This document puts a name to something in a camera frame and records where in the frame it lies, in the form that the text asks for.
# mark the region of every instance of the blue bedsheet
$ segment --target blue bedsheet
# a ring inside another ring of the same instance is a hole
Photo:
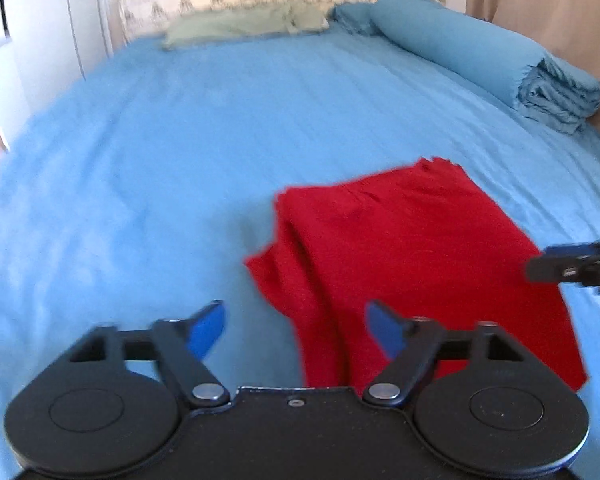
[[[76,84],[0,165],[0,480],[16,472],[7,402],[98,322],[141,328],[221,298],[219,378],[301,384],[292,331],[242,265],[271,238],[274,193],[434,155],[538,245],[600,238],[596,132],[523,118],[381,36],[333,25],[177,52],[141,40]],[[576,470],[600,480],[600,297],[563,290],[592,377]]]

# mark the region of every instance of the folded blue blanket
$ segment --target folded blue blanket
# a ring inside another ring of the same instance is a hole
[[[524,116],[575,133],[600,107],[600,81],[521,34],[447,9],[435,0],[360,4],[387,38],[481,86]]]

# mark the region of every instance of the folded red towel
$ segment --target folded red towel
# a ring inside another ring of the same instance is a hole
[[[386,365],[365,305],[470,330],[499,323],[572,388],[586,376],[558,288],[525,281],[535,245],[462,168],[443,159],[276,200],[275,242],[247,261],[293,322],[308,386],[358,391]]]

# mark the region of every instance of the screw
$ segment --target screw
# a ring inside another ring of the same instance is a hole
[[[391,400],[400,395],[400,388],[391,383],[378,383],[369,388],[369,394],[378,400]]]
[[[193,388],[191,393],[200,400],[218,400],[224,395],[224,388],[220,384],[202,383]]]

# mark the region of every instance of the round disc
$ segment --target round disc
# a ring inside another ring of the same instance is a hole
[[[14,399],[5,431],[21,465],[55,478],[105,475],[142,462],[175,431],[176,401],[162,384],[127,371],[90,379]]]
[[[414,410],[424,439],[485,476],[529,478],[568,465],[589,432],[580,399],[550,384],[490,383],[458,372],[424,388]]]

